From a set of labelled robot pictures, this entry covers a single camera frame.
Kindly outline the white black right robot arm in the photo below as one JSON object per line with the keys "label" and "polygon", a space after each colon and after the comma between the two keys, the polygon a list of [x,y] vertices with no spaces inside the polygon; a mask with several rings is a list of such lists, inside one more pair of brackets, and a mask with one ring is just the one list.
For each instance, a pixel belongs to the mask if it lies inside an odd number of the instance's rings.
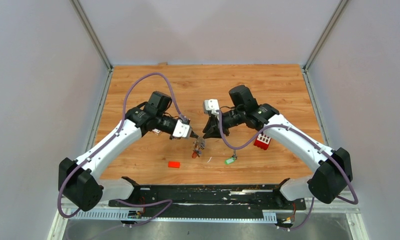
{"label": "white black right robot arm", "polygon": [[[233,106],[223,112],[216,99],[206,99],[203,102],[204,112],[209,116],[203,129],[205,139],[223,139],[233,150],[240,150],[254,143],[265,149],[260,137],[275,140],[300,158],[313,172],[312,175],[283,180],[275,189],[274,204],[285,209],[294,200],[301,198],[316,198],[324,204],[340,199],[340,193],[351,187],[352,167],[350,154],[340,147],[332,149],[290,123],[276,108],[267,103],[259,104],[250,89],[239,85],[229,91]],[[247,143],[235,147],[229,144],[226,137],[232,127],[245,124],[257,133]]]}

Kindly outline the key with green tag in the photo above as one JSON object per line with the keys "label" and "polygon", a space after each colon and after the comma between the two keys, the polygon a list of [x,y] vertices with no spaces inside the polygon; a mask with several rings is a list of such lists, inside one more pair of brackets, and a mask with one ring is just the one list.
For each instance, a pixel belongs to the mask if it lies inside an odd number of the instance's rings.
{"label": "key with green tag", "polygon": [[234,163],[234,162],[237,160],[237,158],[238,158],[238,156],[237,156],[236,150],[234,149],[234,150],[233,150],[232,156],[229,157],[229,158],[227,158],[227,159],[224,161],[224,163],[225,163],[226,165],[232,164],[232,163]]}

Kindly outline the metal key organizer red handle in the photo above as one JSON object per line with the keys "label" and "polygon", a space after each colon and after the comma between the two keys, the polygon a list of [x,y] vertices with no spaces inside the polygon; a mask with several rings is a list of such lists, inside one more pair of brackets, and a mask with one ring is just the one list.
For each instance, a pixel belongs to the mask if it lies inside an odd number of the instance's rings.
{"label": "metal key organizer red handle", "polygon": [[205,149],[205,139],[198,137],[193,143],[193,151],[191,157],[193,159],[199,158],[202,155],[202,151]]}

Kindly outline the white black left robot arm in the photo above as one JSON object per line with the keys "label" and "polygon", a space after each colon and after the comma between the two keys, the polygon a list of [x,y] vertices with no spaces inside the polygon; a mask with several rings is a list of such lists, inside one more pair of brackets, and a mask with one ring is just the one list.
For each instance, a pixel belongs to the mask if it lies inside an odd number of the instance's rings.
{"label": "white black left robot arm", "polygon": [[84,212],[110,200],[136,206],[141,193],[128,178],[101,181],[101,175],[127,147],[148,132],[166,133],[170,139],[198,138],[189,121],[167,115],[171,103],[169,95],[154,91],[148,101],[125,112],[118,125],[93,148],[75,160],[63,159],[59,164],[58,206],[62,197]]}

